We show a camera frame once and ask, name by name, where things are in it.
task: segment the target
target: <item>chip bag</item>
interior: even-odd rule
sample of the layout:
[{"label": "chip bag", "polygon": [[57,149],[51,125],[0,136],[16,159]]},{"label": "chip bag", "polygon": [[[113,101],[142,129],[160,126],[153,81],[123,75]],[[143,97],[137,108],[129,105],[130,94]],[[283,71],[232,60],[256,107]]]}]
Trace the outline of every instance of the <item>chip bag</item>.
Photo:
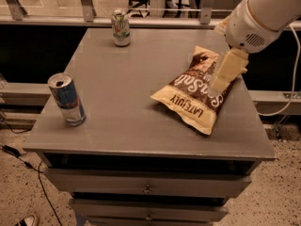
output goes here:
[{"label": "chip bag", "polygon": [[189,70],[151,96],[206,135],[212,133],[218,112],[229,91],[216,97],[207,93],[218,57],[219,54],[197,46]]}]

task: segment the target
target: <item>drawer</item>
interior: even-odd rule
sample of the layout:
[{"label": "drawer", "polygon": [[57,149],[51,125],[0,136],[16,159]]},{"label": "drawer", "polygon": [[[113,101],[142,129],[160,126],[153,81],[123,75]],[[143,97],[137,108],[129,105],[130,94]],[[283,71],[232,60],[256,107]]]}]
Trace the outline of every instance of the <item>drawer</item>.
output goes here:
[{"label": "drawer", "polygon": [[181,202],[148,202],[131,200],[71,200],[71,208],[85,218],[102,217],[114,219],[136,219],[142,221],[219,221],[227,213],[224,207],[203,206]]},{"label": "drawer", "polygon": [[61,191],[184,197],[235,198],[251,182],[241,175],[149,171],[48,169],[44,174]]},{"label": "drawer", "polygon": [[127,218],[98,218],[90,217],[87,220],[93,225],[100,226],[213,226],[211,222],[135,220]]}]

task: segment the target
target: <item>floor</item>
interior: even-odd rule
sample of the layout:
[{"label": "floor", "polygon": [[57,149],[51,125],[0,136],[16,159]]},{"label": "floor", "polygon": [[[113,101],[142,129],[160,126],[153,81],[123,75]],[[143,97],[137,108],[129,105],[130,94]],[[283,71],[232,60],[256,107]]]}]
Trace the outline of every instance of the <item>floor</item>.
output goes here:
[{"label": "floor", "polygon": [[[226,206],[229,214],[214,226],[301,226],[301,135],[298,122],[286,122],[282,127],[282,140],[278,141],[272,130],[273,123],[263,122],[277,159],[263,162],[252,173],[251,185]],[[22,150],[30,132],[12,133],[0,130],[0,145]],[[20,157],[35,169],[40,159],[34,153]],[[45,198],[39,174],[10,154],[0,151],[0,225],[14,225],[20,218],[36,214],[40,226],[59,225],[54,211]],[[40,179],[63,226],[74,226],[75,215],[68,206],[71,197],[59,192],[40,174]]]}]

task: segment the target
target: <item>robotic hand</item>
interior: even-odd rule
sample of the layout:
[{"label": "robotic hand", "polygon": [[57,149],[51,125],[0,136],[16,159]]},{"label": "robotic hand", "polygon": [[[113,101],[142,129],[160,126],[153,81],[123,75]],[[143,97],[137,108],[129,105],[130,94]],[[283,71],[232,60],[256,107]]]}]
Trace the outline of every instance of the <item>robotic hand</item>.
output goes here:
[{"label": "robotic hand", "polygon": [[222,93],[238,75],[246,73],[248,54],[277,40],[288,24],[301,16],[301,0],[243,0],[220,25],[230,45],[216,63],[208,93]]}]

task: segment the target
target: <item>soda can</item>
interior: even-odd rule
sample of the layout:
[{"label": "soda can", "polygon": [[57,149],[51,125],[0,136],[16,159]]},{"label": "soda can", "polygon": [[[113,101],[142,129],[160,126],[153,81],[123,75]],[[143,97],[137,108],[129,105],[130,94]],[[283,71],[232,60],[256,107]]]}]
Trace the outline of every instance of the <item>soda can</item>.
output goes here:
[{"label": "soda can", "polygon": [[48,79],[48,86],[66,123],[73,126],[83,123],[85,111],[71,76],[56,73]]},{"label": "soda can", "polygon": [[114,43],[117,46],[127,46],[131,43],[129,16],[124,9],[116,9],[112,14]]}]

